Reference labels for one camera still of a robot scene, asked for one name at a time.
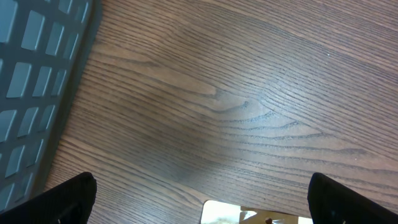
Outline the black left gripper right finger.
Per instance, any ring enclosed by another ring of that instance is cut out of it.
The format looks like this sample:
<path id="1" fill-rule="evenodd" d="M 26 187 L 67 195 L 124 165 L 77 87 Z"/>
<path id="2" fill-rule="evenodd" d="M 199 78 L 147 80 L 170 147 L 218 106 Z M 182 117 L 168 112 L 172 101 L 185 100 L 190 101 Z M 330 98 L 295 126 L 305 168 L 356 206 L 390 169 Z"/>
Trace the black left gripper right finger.
<path id="1" fill-rule="evenodd" d="M 316 172 L 308 186 L 314 224 L 397 224 L 397 214 Z"/>

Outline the brown nut snack pouch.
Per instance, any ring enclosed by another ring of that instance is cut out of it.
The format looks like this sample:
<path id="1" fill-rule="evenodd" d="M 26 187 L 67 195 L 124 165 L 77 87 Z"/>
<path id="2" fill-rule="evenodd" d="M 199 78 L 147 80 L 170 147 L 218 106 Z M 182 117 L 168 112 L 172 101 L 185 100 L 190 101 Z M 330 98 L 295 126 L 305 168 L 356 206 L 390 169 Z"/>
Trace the brown nut snack pouch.
<path id="1" fill-rule="evenodd" d="M 313 224 L 311 218 L 207 200 L 201 224 Z"/>

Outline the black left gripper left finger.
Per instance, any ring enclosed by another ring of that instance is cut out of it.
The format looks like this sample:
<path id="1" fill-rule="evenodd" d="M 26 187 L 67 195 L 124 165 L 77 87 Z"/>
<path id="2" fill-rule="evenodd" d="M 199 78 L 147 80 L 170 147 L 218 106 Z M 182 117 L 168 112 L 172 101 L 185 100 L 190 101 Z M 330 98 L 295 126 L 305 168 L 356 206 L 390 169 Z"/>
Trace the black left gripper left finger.
<path id="1" fill-rule="evenodd" d="M 82 172 L 2 213 L 1 223 L 87 223 L 96 192 L 96 179 Z"/>

